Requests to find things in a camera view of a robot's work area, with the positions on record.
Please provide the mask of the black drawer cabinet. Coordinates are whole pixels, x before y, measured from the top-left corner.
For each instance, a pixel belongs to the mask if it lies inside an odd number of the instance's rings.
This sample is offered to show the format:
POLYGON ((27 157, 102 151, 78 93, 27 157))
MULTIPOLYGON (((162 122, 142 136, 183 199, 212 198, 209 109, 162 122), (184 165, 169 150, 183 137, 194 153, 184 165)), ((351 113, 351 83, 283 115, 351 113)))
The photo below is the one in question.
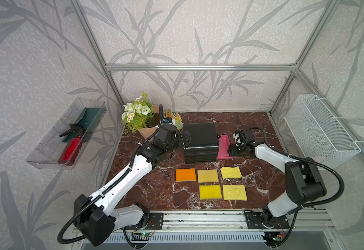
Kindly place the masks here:
POLYGON ((191 147, 184 148, 186 164, 216 161, 219 146, 213 123, 185 124, 184 130, 191 133, 191 147))

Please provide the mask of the pink bottom drawer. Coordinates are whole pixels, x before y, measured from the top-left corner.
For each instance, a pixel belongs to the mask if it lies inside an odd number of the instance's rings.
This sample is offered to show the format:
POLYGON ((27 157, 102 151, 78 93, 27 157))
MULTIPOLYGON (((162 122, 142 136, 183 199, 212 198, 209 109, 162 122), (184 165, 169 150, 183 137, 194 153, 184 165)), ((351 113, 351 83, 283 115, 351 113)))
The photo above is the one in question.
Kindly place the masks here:
POLYGON ((223 160, 223 159, 233 159, 231 150, 230 150, 230 140, 227 135, 221 135, 218 139, 218 154, 217 154, 217 160, 223 160))

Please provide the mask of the orange sponge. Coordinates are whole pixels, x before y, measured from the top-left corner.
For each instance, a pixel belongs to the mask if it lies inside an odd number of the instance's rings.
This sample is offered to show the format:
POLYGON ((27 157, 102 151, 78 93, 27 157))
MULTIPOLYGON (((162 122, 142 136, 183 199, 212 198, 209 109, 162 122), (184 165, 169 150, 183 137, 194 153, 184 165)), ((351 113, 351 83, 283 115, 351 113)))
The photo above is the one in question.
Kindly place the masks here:
POLYGON ((196 181, 196 170, 190 169, 177 169, 176 170, 176 182, 196 181))

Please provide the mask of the yellow wavy scrub sponge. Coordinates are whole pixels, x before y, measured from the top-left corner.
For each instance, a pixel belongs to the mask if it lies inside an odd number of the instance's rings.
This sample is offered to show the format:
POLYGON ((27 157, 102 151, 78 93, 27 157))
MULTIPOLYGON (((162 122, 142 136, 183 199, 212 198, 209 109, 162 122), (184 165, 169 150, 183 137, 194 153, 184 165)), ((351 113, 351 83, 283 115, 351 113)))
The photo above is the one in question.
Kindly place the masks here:
POLYGON ((242 178, 242 174, 239 167, 222 167, 220 171, 223 180, 242 178))

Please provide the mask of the bright yellow thick sponge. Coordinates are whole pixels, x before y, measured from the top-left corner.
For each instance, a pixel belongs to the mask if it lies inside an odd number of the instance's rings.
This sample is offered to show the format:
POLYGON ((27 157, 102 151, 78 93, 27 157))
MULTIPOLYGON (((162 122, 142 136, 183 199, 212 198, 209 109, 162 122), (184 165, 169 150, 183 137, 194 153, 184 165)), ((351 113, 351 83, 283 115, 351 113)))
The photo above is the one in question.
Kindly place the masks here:
POLYGON ((221 199, 222 192, 220 185, 200 185, 199 194, 201 200, 221 199))

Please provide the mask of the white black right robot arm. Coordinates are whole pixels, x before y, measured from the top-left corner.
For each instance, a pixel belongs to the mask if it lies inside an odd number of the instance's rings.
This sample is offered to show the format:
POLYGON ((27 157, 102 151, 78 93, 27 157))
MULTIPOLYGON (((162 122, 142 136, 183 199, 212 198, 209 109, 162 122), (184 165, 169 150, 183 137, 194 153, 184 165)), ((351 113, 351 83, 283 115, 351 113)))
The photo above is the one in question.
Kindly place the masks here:
POLYGON ((233 156, 251 156, 264 160, 285 176, 285 191, 263 208, 263 215, 271 220, 295 213, 304 205, 327 193, 318 166, 309 158, 294 159, 266 141, 256 141, 251 130, 236 130, 235 144, 230 147, 233 156))

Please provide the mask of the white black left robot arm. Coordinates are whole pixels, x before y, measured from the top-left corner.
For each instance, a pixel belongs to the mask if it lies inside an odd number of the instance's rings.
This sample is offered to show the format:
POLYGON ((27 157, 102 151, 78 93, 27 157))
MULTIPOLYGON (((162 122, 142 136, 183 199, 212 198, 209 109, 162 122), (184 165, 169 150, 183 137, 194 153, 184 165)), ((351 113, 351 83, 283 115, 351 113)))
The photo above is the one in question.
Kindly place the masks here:
POLYGON ((119 228, 138 224, 143 218, 143 208, 131 205, 116 209, 127 192, 154 169, 166 154, 183 146, 180 131, 172 124, 159 126, 153 141, 144 141, 132 154, 131 161, 110 182, 90 196, 80 195, 74 202, 74 214, 64 226, 74 225, 82 236, 66 240, 59 233, 58 242, 69 244, 87 239, 93 246, 102 244, 119 228))

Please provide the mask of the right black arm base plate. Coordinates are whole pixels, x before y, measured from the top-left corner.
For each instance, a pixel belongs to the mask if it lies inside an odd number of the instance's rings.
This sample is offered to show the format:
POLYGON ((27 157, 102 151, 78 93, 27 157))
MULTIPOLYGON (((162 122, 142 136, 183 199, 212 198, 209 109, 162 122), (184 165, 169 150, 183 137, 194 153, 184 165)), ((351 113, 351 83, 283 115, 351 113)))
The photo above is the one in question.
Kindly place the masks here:
POLYGON ((290 225, 286 216, 273 217, 266 212, 244 211, 248 229, 289 229, 290 225))

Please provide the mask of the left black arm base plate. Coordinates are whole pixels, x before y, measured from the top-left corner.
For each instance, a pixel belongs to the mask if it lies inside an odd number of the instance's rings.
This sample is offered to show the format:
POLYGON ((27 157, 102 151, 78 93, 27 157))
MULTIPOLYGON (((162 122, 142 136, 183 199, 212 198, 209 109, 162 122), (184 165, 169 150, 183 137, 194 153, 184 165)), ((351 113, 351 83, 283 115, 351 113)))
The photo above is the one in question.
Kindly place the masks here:
POLYGON ((143 215, 141 221, 136 225, 126 226, 126 230, 160 230, 163 227, 164 214, 162 212, 149 212, 143 215))

